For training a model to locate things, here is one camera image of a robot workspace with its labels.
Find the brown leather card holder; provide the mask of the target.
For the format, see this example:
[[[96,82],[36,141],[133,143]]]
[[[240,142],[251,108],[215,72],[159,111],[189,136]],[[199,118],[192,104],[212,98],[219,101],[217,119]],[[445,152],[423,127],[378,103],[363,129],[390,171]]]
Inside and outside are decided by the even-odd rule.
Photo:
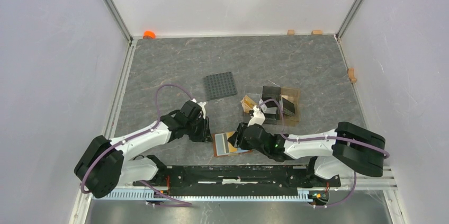
[[[227,157],[240,154],[251,153],[252,150],[243,150],[234,147],[228,139],[231,138],[235,132],[217,133],[213,135],[213,153],[214,157]]]

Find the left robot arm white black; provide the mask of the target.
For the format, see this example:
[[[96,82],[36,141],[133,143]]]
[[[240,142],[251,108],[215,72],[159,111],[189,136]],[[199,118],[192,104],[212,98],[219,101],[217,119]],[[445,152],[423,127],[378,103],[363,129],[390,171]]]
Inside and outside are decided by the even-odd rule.
[[[166,171],[153,157],[137,156],[157,146],[188,137],[192,142],[210,142],[209,118],[206,102],[189,100],[147,127],[125,136],[107,139],[95,137],[74,168],[81,181],[81,190],[96,198],[103,198],[117,185],[149,181],[161,185]]]

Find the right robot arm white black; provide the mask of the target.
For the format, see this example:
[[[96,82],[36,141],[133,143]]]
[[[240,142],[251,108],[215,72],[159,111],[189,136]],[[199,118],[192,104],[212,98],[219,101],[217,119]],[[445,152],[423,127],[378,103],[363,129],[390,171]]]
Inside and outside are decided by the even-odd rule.
[[[228,142],[280,163],[308,157],[306,180],[313,186],[349,172],[381,177],[384,161],[390,156],[384,137],[350,122],[311,135],[272,134],[260,124],[241,123]]]

